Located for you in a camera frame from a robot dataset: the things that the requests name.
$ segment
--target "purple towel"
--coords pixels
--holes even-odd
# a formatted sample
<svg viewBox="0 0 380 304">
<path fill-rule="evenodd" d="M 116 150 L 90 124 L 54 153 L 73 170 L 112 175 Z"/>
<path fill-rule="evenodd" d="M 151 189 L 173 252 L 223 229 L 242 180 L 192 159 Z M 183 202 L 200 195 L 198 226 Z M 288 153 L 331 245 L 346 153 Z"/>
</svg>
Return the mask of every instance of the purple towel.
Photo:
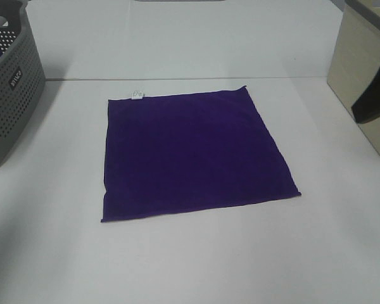
<svg viewBox="0 0 380 304">
<path fill-rule="evenodd" d="M 102 222 L 299 196 L 248 91 L 109 100 Z"/>
</svg>

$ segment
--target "basket label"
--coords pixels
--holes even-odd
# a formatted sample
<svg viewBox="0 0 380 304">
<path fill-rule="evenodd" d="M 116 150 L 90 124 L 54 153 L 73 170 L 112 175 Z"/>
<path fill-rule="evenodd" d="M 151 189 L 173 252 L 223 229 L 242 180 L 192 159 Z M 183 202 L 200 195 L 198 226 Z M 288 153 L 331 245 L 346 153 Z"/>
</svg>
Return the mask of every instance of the basket label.
<svg viewBox="0 0 380 304">
<path fill-rule="evenodd" d="M 138 100 L 138 99 L 142 99 L 143 97 L 144 97 L 144 93 L 143 92 L 141 92 L 141 91 L 134 91 L 132 93 L 131 99 L 132 100 Z"/>
<path fill-rule="evenodd" d="M 16 71 L 14 72 L 12 78 L 8 81 L 8 84 L 10 85 L 11 89 L 14 91 L 17 87 L 18 83 L 20 82 L 21 78 L 23 78 L 23 72 L 21 71 L 21 68 L 18 67 Z"/>
</svg>

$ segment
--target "towel tag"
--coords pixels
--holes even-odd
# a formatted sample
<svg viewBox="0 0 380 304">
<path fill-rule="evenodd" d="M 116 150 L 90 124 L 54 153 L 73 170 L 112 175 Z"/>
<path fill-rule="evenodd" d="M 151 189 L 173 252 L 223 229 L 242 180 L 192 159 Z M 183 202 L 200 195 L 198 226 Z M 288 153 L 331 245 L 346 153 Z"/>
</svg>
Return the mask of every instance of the towel tag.
<svg viewBox="0 0 380 304">
<path fill-rule="evenodd" d="M 144 93 L 142 91 L 134 91 L 132 93 L 132 100 L 142 99 L 144 97 Z"/>
</svg>

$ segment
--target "white table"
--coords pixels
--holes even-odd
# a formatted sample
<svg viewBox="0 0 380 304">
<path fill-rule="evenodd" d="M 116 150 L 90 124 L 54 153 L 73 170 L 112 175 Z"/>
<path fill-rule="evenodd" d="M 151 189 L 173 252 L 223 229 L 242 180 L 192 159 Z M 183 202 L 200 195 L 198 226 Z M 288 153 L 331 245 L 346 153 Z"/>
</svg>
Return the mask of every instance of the white table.
<svg viewBox="0 0 380 304">
<path fill-rule="evenodd" d="M 302 197 L 100 223 L 108 98 L 245 84 Z M 0 167 L 14 303 L 380 303 L 380 157 L 325 78 L 48 82 Z"/>
<path fill-rule="evenodd" d="M 342 19 L 329 0 L 34 0 L 49 79 L 325 77 Z"/>
</svg>

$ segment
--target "perforated basket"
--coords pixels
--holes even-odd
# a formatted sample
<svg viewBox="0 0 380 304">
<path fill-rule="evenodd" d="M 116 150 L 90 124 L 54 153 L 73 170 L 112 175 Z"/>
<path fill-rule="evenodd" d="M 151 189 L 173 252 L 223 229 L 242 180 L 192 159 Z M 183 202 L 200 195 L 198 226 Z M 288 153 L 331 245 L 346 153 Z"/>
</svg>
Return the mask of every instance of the perforated basket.
<svg viewBox="0 0 380 304">
<path fill-rule="evenodd" d="M 25 7 L 27 0 L 0 0 L 0 163 L 20 136 L 45 86 L 45 75 Z"/>
</svg>

